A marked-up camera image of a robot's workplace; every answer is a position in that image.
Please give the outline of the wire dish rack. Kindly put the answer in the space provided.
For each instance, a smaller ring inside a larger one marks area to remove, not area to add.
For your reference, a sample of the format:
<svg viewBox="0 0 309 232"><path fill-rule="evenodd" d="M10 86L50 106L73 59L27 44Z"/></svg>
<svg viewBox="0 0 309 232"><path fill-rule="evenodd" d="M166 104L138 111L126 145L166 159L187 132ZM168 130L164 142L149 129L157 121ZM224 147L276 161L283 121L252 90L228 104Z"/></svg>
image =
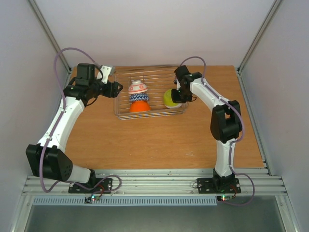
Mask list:
<svg viewBox="0 0 309 232"><path fill-rule="evenodd" d="M174 70L176 68L176 65L159 65L116 69L113 74L113 81L123 85L123 89L113 101L114 114L120 120L183 114L188 103L183 103L176 108L168 108L164 105L164 93L176 87L176 84L174 84ZM129 101L128 89L133 81L139 80L148 87L146 93L149 97L150 111L131 113L129 111L131 102Z"/></svg>

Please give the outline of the blue patterned bowl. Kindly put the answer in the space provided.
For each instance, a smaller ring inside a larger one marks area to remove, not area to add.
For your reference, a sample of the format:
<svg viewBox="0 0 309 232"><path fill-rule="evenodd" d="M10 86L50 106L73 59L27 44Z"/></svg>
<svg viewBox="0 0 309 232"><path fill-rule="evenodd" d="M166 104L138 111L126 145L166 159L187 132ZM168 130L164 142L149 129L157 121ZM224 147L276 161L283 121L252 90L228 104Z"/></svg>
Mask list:
<svg viewBox="0 0 309 232"><path fill-rule="evenodd" d="M147 102L149 100L149 97L147 93L137 93L137 94L131 94L129 97L130 102L137 102L137 101L145 101Z"/></svg>

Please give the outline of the red patterned bowl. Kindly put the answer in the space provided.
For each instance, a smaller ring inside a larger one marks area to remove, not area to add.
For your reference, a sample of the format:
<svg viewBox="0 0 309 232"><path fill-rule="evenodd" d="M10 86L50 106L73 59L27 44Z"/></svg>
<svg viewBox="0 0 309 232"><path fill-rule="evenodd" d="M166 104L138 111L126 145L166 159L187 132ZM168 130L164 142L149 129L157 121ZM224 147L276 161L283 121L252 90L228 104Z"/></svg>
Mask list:
<svg viewBox="0 0 309 232"><path fill-rule="evenodd" d="M144 93L148 90L148 87L141 80L133 80L131 85L128 87L129 94Z"/></svg>

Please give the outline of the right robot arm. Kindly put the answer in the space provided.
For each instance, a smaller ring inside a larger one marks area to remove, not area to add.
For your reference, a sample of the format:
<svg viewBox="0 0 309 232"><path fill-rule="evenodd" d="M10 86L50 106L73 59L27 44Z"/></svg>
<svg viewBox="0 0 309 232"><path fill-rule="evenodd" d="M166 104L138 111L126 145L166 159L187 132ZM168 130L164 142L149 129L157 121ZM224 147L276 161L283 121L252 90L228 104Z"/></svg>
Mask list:
<svg viewBox="0 0 309 232"><path fill-rule="evenodd" d="M211 181L198 180L199 191L240 193L239 181L233 173L235 143L243 129L240 104L221 96L201 73L191 73L185 65L174 71L177 87L171 90L174 103L186 103L193 95L211 111L210 131L217 143L216 164Z"/></svg>

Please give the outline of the yellow bowl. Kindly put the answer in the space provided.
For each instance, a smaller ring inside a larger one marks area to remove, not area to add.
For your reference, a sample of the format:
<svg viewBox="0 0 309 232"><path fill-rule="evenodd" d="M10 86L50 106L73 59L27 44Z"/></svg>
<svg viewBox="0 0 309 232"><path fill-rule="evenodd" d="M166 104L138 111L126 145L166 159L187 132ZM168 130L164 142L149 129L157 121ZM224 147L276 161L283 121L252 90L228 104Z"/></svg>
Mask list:
<svg viewBox="0 0 309 232"><path fill-rule="evenodd" d="M163 102L164 105L168 108L168 109L177 109L180 108L182 106L181 103L174 103L171 97L171 89L168 89L167 91L165 91L164 95L163 95Z"/></svg>

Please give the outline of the white bowl orange outside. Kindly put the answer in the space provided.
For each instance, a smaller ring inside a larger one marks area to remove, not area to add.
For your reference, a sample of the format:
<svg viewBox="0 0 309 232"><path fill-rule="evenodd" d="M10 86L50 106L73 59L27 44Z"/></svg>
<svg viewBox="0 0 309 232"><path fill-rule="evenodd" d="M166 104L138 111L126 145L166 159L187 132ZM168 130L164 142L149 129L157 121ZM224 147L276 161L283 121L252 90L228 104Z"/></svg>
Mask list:
<svg viewBox="0 0 309 232"><path fill-rule="evenodd" d="M130 106L130 113L148 112L151 108L146 101L134 101Z"/></svg>

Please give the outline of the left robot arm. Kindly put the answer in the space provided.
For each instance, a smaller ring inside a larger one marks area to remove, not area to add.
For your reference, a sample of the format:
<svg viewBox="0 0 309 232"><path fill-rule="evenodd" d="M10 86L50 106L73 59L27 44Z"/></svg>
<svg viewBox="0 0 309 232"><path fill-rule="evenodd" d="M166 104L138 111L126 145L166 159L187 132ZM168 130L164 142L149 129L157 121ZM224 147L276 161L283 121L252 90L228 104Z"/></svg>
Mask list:
<svg viewBox="0 0 309 232"><path fill-rule="evenodd" d="M93 193L101 183L94 170L73 164L65 150L69 135L83 110L99 96L115 98L123 89L120 83L108 80L113 73L113 66L78 64L77 76L63 89L59 109L48 130L37 144L26 148L32 173L39 177L44 192L51 191L46 188L45 179L72 184L76 191L83 189L86 193Z"/></svg>

